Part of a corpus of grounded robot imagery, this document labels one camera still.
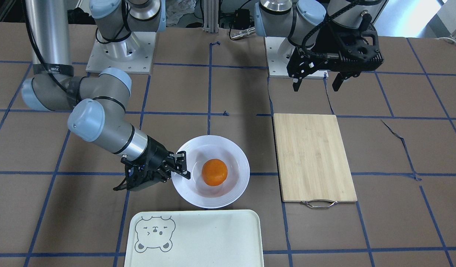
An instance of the bear drawing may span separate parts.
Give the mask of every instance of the bear drawing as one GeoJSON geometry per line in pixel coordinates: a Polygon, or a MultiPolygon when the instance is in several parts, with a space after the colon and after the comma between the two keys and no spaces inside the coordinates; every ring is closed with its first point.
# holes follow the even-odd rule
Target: bear drawing
{"type": "Polygon", "coordinates": [[[161,217],[150,217],[145,220],[143,217],[136,223],[137,241],[135,250],[143,253],[147,248],[160,248],[163,252],[172,249],[172,233],[175,231],[175,221],[172,217],[163,219],[161,217]]]}

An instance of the bowl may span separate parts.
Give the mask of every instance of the bowl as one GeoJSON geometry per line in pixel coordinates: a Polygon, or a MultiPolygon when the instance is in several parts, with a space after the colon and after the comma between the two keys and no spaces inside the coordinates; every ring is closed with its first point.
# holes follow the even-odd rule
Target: bowl
{"type": "Polygon", "coordinates": [[[187,152],[187,170],[191,179],[175,172],[172,180],[177,192],[186,201],[200,208],[221,208],[236,201],[249,182],[249,163],[243,150],[234,142],[216,135],[203,135],[191,139],[178,151],[187,152]],[[207,185],[201,176],[203,164],[220,159],[228,168],[226,180],[218,186],[207,185]]]}

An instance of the cutting board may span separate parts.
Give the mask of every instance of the cutting board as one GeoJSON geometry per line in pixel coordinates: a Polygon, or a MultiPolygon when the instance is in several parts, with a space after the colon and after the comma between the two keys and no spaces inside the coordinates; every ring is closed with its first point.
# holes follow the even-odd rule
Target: cutting board
{"type": "Polygon", "coordinates": [[[335,115],[274,114],[282,199],[357,201],[335,115]]]}

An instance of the white cloth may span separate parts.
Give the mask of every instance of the white cloth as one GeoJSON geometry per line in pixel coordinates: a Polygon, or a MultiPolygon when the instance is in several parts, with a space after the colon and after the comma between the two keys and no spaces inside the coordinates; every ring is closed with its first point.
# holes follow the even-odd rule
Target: white cloth
{"type": "Polygon", "coordinates": [[[166,0],[167,26],[174,26],[183,15],[194,13],[196,4],[196,0],[166,0]]]}

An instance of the cable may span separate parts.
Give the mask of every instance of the cable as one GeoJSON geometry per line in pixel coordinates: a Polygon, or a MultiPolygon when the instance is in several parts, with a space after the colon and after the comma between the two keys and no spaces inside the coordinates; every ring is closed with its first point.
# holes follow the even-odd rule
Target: cable
{"type": "Polygon", "coordinates": [[[353,7],[357,6],[359,3],[361,2],[361,0],[354,0],[351,2],[351,4],[343,7],[341,10],[338,10],[336,13],[334,13],[333,15],[331,16],[326,16],[325,19],[323,20],[323,22],[321,22],[320,24],[318,24],[317,26],[315,26],[305,37],[304,39],[302,40],[302,50],[304,50],[304,52],[306,54],[309,54],[310,56],[313,56],[313,57],[320,57],[322,59],[329,59],[331,56],[328,56],[326,53],[316,53],[316,52],[313,52],[313,51],[310,51],[307,49],[306,47],[306,44],[307,44],[307,41],[310,39],[310,37],[312,37],[312,35],[314,35],[319,29],[323,28],[326,24],[328,24],[329,22],[331,22],[332,20],[336,19],[337,17],[339,17],[341,14],[345,13],[346,11],[348,10],[351,10],[353,7]]]}
{"type": "Polygon", "coordinates": [[[201,10],[201,20],[203,21],[203,27],[204,27],[204,14],[203,14],[203,2],[200,0],[200,10],[201,10]]]}
{"type": "Polygon", "coordinates": [[[121,4],[121,5],[123,5],[123,7],[125,7],[125,8],[121,8],[121,16],[123,17],[123,26],[119,29],[119,31],[116,33],[116,35],[112,39],[106,39],[106,38],[104,38],[103,35],[101,35],[101,37],[103,37],[106,40],[106,42],[102,42],[99,40],[98,28],[96,28],[96,32],[94,33],[94,36],[96,37],[96,41],[99,42],[100,44],[107,45],[107,44],[113,43],[113,42],[120,42],[120,41],[126,40],[132,34],[131,29],[129,29],[129,26],[127,25],[127,18],[129,17],[129,12],[131,11],[131,8],[129,8],[129,5],[127,2],[125,4],[121,4]],[[119,36],[119,34],[123,31],[124,28],[126,28],[126,30],[128,31],[128,34],[126,34],[126,36],[124,36],[122,38],[116,39],[119,36]]]}
{"type": "Polygon", "coordinates": [[[197,15],[195,15],[195,11],[193,12],[193,16],[196,17],[196,18],[199,19],[199,20],[203,20],[202,18],[197,17],[197,15]]]}
{"type": "Polygon", "coordinates": [[[244,4],[241,5],[241,7],[239,7],[238,9],[242,9],[243,6],[245,6],[247,3],[251,2],[251,0],[247,0],[246,2],[244,2],[244,4]]]}
{"type": "Polygon", "coordinates": [[[50,71],[50,69],[47,68],[47,63],[45,63],[45,61],[43,60],[43,56],[40,53],[39,48],[37,47],[37,42],[35,41],[35,37],[33,36],[32,28],[30,26],[29,17],[27,14],[27,6],[25,5],[25,0],[21,0],[21,3],[22,3],[22,9],[23,9],[23,16],[25,19],[25,28],[27,29],[27,35],[29,36],[29,41],[30,41],[30,45],[32,46],[33,52],[37,56],[37,59],[40,61],[40,64],[43,66],[45,71],[47,71],[48,75],[50,76],[50,79],[52,79],[52,81],[66,93],[67,88],[62,86],[62,84],[57,80],[57,78],[55,78],[55,76],[50,71]]]}
{"type": "MultiPolygon", "coordinates": [[[[247,0],[246,2],[244,2],[244,4],[241,5],[241,7],[238,8],[238,10],[242,9],[247,3],[251,2],[251,0],[247,0]]],[[[231,38],[231,30],[233,29],[233,24],[229,24],[229,32],[228,32],[228,37],[231,41],[237,41],[237,40],[233,40],[231,38]]]]}

